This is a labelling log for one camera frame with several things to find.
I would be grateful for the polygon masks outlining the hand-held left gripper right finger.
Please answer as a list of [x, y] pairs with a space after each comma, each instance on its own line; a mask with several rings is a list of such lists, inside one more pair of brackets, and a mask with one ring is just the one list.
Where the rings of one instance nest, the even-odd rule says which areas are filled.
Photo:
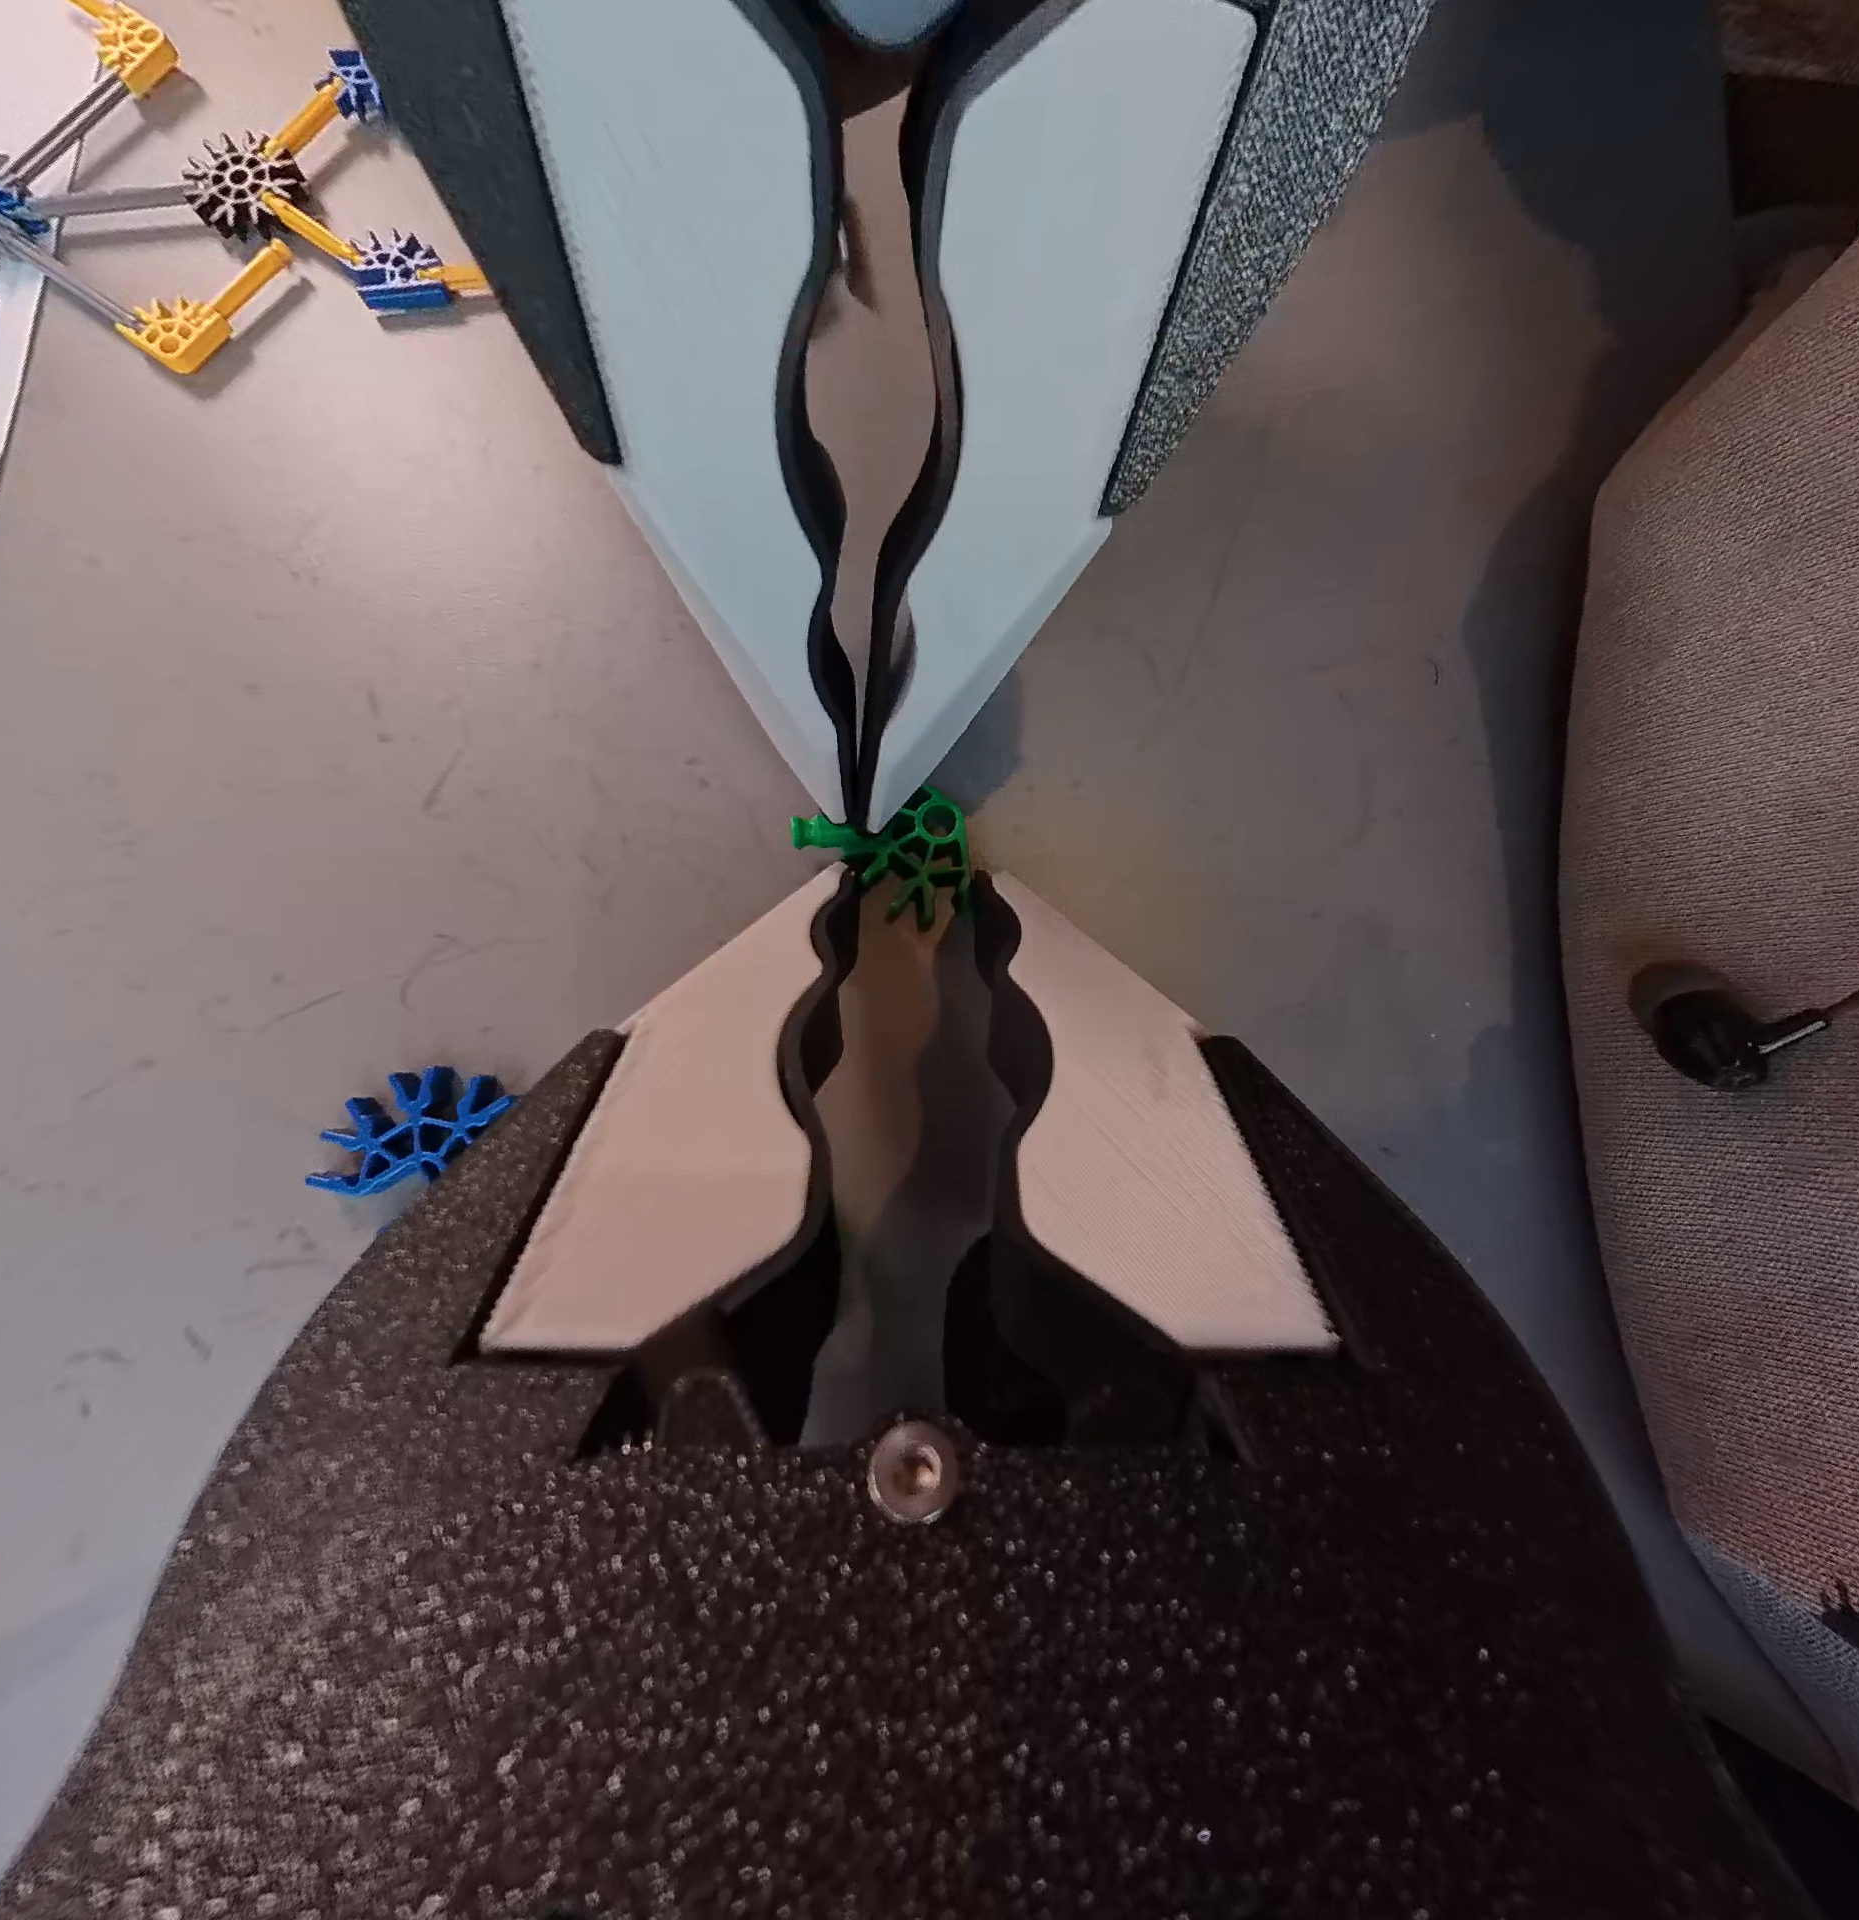
[[973, 884], [987, 1061], [1006, 1092], [973, 1251], [989, 1445], [1246, 1445], [1216, 1371], [1329, 1355], [1206, 1030], [1010, 876]]

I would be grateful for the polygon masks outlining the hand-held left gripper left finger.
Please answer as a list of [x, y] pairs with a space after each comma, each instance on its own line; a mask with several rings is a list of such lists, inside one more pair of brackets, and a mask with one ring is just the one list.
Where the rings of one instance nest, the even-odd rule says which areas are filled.
[[480, 1355], [603, 1362], [586, 1445], [796, 1445], [840, 1311], [819, 1095], [859, 884], [827, 866], [613, 1033], [480, 1311]]

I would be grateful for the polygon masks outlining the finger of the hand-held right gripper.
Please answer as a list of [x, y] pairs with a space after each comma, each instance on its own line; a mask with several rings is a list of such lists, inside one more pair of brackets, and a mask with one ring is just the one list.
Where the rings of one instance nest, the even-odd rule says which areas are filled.
[[802, 5], [509, 2], [613, 423], [611, 481], [809, 795], [845, 816], [845, 503], [804, 405], [840, 136]]
[[1255, 37], [1244, 5], [966, 5], [916, 75], [900, 173], [933, 427], [876, 555], [864, 825], [935, 772], [1108, 538]]

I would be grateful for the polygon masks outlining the blue snowflake connector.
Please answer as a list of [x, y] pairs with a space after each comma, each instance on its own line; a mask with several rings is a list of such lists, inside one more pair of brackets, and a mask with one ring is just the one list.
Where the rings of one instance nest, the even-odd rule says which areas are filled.
[[386, 1087], [386, 1098], [354, 1095], [344, 1102], [344, 1126], [324, 1129], [321, 1140], [349, 1164], [307, 1175], [307, 1187], [370, 1198], [413, 1179], [432, 1183], [516, 1106], [492, 1075], [463, 1076], [440, 1063], [395, 1071]]

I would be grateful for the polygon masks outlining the green fan connector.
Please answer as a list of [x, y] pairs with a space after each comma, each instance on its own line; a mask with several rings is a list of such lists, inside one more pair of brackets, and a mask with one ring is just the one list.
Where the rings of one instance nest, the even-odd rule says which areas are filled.
[[923, 933], [933, 928], [943, 898], [958, 913], [968, 905], [973, 861], [965, 812], [933, 784], [918, 787], [880, 829], [856, 834], [845, 862], [864, 889], [892, 876], [897, 894], [890, 917], [908, 908]]

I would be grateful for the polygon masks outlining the multicolour rod and connector assembly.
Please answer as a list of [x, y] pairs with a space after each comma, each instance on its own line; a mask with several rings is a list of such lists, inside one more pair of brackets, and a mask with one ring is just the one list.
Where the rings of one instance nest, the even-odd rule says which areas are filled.
[[0, 155], [0, 260], [38, 269], [43, 283], [60, 287], [116, 338], [174, 376], [205, 369], [235, 340], [238, 315], [222, 323], [209, 307], [215, 293], [205, 301], [144, 305], [114, 301], [50, 250], [62, 225], [186, 208], [209, 235], [241, 252], [241, 268], [270, 238], [289, 247], [303, 242], [331, 260], [378, 318], [436, 314], [464, 301], [496, 298], [476, 262], [447, 258], [413, 232], [344, 238], [321, 219], [301, 156], [334, 125], [375, 125], [386, 120], [384, 90], [354, 47], [329, 50], [309, 96], [280, 129], [209, 136], [173, 180], [58, 195], [39, 189], [39, 179], [74, 156], [82, 142], [118, 107], [146, 103], [179, 75], [176, 43], [136, 6], [77, 2], [74, 9], [93, 28], [97, 77], [49, 132], [17, 155]]

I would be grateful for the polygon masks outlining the person's torso in beige sweater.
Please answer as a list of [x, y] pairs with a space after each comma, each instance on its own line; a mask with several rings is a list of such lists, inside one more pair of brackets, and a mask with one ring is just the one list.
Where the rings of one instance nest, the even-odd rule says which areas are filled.
[[1759, 1017], [1859, 986], [1859, 235], [1598, 493], [1559, 940], [1612, 1316], [1683, 1545], [1859, 1804], [1859, 1013], [1714, 1092], [1633, 973]]

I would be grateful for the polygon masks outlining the black drawstring with toggle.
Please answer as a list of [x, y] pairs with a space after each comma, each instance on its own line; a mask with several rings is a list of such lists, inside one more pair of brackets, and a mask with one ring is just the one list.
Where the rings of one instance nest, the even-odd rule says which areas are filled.
[[1774, 1056], [1859, 1013], [1859, 986], [1829, 1007], [1759, 1017], [1714, 970], [1657, 962], [1633, 973], [1630, 1017], [1659, 1060], [1714, 1092], [1763, 1085]]

